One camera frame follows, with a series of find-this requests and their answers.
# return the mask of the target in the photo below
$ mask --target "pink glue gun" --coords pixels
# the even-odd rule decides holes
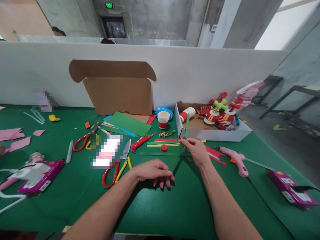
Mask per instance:
[[[233,151],[233,150],[231,150],[229,148],[225,148],[225,147],[216,147],[216,148],[218,148],[220,152],[231,157],[231,162],[237,164],[237,167],[239,170],[238,173],[241,177],[248,177],[249,176],[249,173],[243,163],[243,161],[246,159],[243,154],[237,153],[236,151]]]
[[[26,163],[26,165],[23,166],[23,168],[33,165],[35,163],[42,163],[43,160],[44,160],[44,156],[40,152],[36,151],[30,155],[29,161]],[[0,183],[0,191],[3,191],[4,189],[10,187],[12,184],[16,183],[19,180],[20,180],[19,178],[15,178],[11,176],[6,178]]]

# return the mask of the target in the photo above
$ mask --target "red box cutter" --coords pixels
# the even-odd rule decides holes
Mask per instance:
[[[131,151],[134,153],[136,151],[137,147],[141,146],[144,142],[148,141],[156,133],[157,132],[154,132],[154,133],[147,135],[147,136],[139,139],[138,141],[136,141],[134,144],[132,144]]]

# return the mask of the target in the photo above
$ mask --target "green table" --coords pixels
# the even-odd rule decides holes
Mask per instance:
[[[28,106],[12,106],[0,111],[1,129],[23,127],[31,144],[0,158],[0,169],[21,167],[29,155],[38,150],[46,160],[64,159],[70,140],[76,141],[88,130],[84,122],[91,124],[103,117],[91,108],[56,108],[54,114],[61,118],[59,122],[50,122],[48,113],[42,113],[46,122],[41,125],[23,114],[31,112]],[[175,119],[170,122],[171,130],[176,130]],[[46,129],[40,137],[33,136],[35,130]],[[150,132],[159,131],[157,120]],[[1,142],[9,147],[12,141]],[[311,183],[286,162],[279,154],[263,142],[255,133],[251,133],[242,142],[207,142],[207,146],[225,146],[239,151],[246,157],[286,171],[300,185]],[[177,147],[169,147],[175,152]],[[160,151],[160,148],[147,148],[146,144],[138,148],[135,154],[129,154],[133,166],[152,159],[152,156],[140,156],[140,152]],[[88,150],[73,152],[71,163],[66,165],[49,188],[40,196],[26,199],[0,216],[0,229],[22,231],[61,232],[65,225],[72,225],[102,194],[106,192],[101,185],[104,170],[90,168],[93,153]],[[169,166],[173,157],[160,157]],[[228,189],[257,228],[264,239],[291,239],[287,230],[265,205],[253,186],[238,175],[237,167],[229,163],[229,157],[220,157],[228,162],[223,166],[213,161]],[[282,194],[267,177],[266,170],[245,162],[249,176],[260,194],[275,212],[278,218],[290,229],[296,239],[311,239],[320,236],[320,208],[313,207],[303,212],[288,204]],[[111,183],[114,169],[107,177]],[[0,172],[0,179],[7,173]],[[126,204],[115,231],[127,234],[161,234],[174,237],[212,239],[216,238],[213,217],[200,172],[190,157],[184,158],[175,173],[176,181],[171,189],[153,188],[151,181],[139,183]],[[14,194],[21,182],[6,189],[5,194]],[[320,193],[311,195],[320,202]],[[0,199],[0,208],[14,199]]]

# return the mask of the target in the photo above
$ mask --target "doorway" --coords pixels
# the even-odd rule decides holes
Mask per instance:
[[[123,17],[101,17],[107,38],[127,38]]]

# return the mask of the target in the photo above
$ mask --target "hand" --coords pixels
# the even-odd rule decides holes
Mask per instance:
[[[153,179],[153,186],[156,186],[160,179],[161,189],[164,187],[164,182],[166,182],[166,185],[169,188],[170,180],[174,181],[173,173],[169,171],[169,167],[159,158],[141,163],[138,166],[133,167],[131,171],[135,172],[139,182],[146,179]]]
[[[179,142],[183,144],[184,148],[190,151],[193,161],[198,167],[208,162],[211,163],[206,147],[199,139],[187,138],[187,140],[185,140],[181,138]]]

